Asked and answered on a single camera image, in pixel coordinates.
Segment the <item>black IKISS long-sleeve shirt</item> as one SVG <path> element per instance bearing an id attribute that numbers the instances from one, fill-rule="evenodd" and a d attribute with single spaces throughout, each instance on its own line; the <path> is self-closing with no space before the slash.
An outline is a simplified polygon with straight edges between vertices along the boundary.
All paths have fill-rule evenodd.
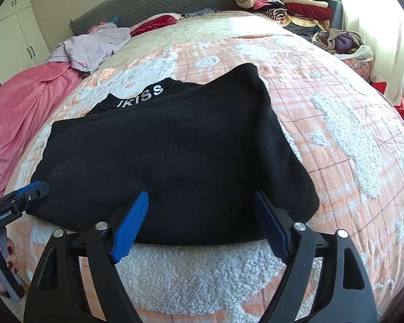
<path id="1" fill-rule="evenodd" d="M 50 192 L 28 214 L 77 232 L 146 192 L 143 244 L 262 239 L 258 191 L 298 222 L 319 207 L 253 64 L 204 85 L 167 78 L 139 99 L 53 123 L 33 180 Z"/>

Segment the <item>bag of loose clothes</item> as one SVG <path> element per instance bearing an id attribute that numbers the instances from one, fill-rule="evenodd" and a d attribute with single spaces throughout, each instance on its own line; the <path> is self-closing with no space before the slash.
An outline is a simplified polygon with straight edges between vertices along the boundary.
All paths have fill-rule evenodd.
<path id="1" fill-rule="evenodd" d="M 374 53 L 366 40 L 357 32 L 329 29 L 319 31 L 312 37 L 312 44 L 345 61 L 373 61 Z"/>

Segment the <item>stack of folded clothes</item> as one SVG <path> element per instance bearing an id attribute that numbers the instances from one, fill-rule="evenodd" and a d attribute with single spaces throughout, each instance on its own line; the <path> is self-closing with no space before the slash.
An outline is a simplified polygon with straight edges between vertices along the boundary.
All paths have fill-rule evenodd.
<path id="1" fill-rule="evenodd" d="M 235 0 L 248 12 L 265 16 L 282 28 L 311 39 L 320 31 L 342 27 L 341 0 Z"/>

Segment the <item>pink duvet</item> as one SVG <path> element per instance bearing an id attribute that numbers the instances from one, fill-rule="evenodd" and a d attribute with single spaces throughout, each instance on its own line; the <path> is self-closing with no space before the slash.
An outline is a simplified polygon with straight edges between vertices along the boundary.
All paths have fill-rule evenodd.
<path id="1" fill-rule="evenodd" d="M 31 139 L 84 79 L 70 63 L 53 62 L 18 73 L 0 89 L 0 198 Z"/>

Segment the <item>orange white plaid blanket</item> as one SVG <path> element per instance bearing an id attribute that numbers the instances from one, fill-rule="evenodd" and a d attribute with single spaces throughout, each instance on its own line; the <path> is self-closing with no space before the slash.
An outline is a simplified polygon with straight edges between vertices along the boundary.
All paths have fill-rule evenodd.
<path id="1" fill-rule="evenodd" d="M 404 305 L 404 121 L 347 65 L 274 21 L 247 12 L 191 17 L 133 37 L 37 132 L 8 183 L 30 181 L 54 121 L 108 94 L 135 99 L 166 77 L 207 83 L 252 63 L 293 151 L 315 184 L 309 226 L 345 229 L 368 272 L 377 312 Z M 254 322 L 284 265 L 265 241 L 227 247 L 136 245 L 118 271 L 145 322 Z"/>

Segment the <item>white wardrobe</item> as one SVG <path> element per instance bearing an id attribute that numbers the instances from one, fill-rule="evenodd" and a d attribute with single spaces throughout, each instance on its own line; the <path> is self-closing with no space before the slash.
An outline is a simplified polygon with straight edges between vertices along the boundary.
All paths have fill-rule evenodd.
<path id="1" fill-rule="evenodd" d="M 4 0 L 0 6 L 0 87 L 19 72 L 43 64 L 49 54 L 31 0 Z"/>

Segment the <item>lilac crumpled garment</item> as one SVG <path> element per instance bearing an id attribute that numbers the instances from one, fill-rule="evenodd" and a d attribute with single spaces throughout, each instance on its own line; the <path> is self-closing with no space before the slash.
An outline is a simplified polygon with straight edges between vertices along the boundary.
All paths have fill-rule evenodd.
<path id="1" fill-rule="evenodd" d="M 104 23 L 91 28 L 88 34 L 74 36 L 59 43 L 46 59 L 46 63 L 69 63 L 73 69 L 92 74 L 130 39 L 130 28 Z"/>

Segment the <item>red gift bag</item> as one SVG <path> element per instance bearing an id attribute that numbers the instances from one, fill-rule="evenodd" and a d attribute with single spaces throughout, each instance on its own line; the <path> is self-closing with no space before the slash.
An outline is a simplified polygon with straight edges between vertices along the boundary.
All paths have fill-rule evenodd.
<path id="1" fill-rule="evenodd" d="M 404 120 L 404 94 L 401 91 L 396 91 L 385 81 L 372 82 L 371 86 L 391 101 L 391 104 Z"/>

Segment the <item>grey quilted headboard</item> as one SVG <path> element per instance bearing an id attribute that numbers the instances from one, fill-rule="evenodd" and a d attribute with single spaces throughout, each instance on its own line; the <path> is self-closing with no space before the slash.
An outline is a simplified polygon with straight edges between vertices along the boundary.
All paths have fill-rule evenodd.
<path id="1" fill-rule="evenodd" d="M 173 12 L 185 14 L 202 9 L 237 10 L 235 0 L 106 0 L 82 16 L 69 22 L 73 35 L 114 18 L 119 27 L 131 27 L 156 14 Z"/>

